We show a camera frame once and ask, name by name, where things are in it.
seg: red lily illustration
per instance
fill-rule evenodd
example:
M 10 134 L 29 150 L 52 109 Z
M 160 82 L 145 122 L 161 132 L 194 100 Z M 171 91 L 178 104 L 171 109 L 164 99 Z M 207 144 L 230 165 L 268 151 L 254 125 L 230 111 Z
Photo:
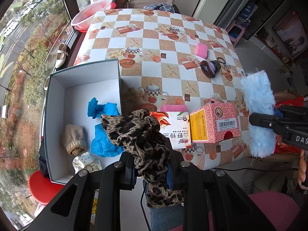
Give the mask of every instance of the red lily illustration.
M 167 117 L 169 118 L 169 115 L 166 113 L 166 112 L 156 112 L 156 111 L 153 111 L 153 112 L 150 112 L 150 115 L 151 116 L 154 116 L 160 125 L 171 125 L 166 119 L 164 119 L 164 117 Z

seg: gray curtain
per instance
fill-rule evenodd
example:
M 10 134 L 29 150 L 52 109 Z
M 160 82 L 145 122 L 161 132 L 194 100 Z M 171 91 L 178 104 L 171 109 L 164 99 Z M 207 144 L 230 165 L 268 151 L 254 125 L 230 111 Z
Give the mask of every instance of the gray curtain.
M 226 29 L 248 1 L 249 0 L 229 0 L 214 24 Z

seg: pink plastic basin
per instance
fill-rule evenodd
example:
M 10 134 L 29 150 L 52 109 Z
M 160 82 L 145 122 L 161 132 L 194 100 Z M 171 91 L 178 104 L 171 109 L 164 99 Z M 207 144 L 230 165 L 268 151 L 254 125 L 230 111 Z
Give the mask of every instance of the pink plastic basin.
M 81 10 L 71 21 L 71 25 L 81 32 L 86 32 L 97 11 L 111 8 L 112 0 L 99 0 Z

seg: red bag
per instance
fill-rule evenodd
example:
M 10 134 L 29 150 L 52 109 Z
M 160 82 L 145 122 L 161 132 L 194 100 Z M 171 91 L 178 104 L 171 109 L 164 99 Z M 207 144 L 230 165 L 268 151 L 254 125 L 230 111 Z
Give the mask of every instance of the red bag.
M 279 108 L 281 105 L 290 105 L 290 106 L 298 106 L 298 107 L 303 107 L 304 106 L 304 96 L 300 96 L 296 99 L 292 99 L 292 100 L 287 100 L 287 101 L 283 101 L 283 102 L 277 102 L 276 103 L 276 108 Z M 275 152 L 274 153 L 292 153 L 292 154 L 299 154 L 301 152 L 301 149 L 288 145 L 288 144 L 284 144 L 281 141 L 281 136 L 280 135 L 276 135 L 276 146 L 275 146 Z

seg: checkered tablecloth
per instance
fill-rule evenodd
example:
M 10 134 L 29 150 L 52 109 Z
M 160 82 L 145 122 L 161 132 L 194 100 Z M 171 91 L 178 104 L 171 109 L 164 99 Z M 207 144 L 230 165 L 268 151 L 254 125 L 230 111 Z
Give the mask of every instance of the checkered tablecloth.
M 226 61 L 215 78 L 206 77 L 199 67 L 199 42 L 208 47 L 207 61 Z M 249 155 L 249 113 L 239 82 L 244 70 L 224 29 L 165 11 L 99 11 L 74 65 L 109 58 L 120 63 L 122 114 L 139 108 L 159 110 L 164 104 L 186 104 L 192 112 L 211 99 L 234 103 L 241 137 L 183 149 L 185 160 L 209 169 Z

